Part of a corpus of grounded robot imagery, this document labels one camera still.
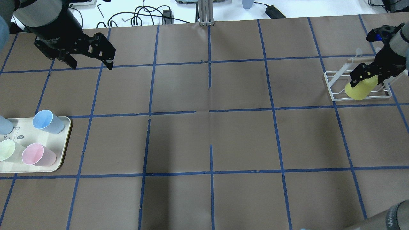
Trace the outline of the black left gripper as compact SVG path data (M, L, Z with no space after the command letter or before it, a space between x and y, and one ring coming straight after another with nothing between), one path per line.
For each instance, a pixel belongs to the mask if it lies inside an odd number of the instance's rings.
M112 70L115 47L101 32L85 35L68 5L68 0L21 0L15 17L35 34L34 45L48 59L76 69L78 62L70 54L76 42L79 54L98 59Z

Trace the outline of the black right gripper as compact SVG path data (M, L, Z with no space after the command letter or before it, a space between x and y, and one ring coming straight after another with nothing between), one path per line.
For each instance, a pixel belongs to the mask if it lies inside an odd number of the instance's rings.
M406 70L406 57L397 54L390 45L385 45L376 54L374 64L360 63L351 73L350 86L378 75L379 79L396 77Z

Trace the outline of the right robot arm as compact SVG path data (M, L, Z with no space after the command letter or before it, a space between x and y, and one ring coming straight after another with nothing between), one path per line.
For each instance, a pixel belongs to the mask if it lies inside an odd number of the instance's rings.
M386 25L373 29L367 39L381 38L383 48L370 64L359 64L351 73L351 81L345 86L345 93L354 100L362 100L375 88L390 77L397 77L408 64L408 23L402 23L394 31ZM408 200L391 206L358 224L349 230L407 230Z

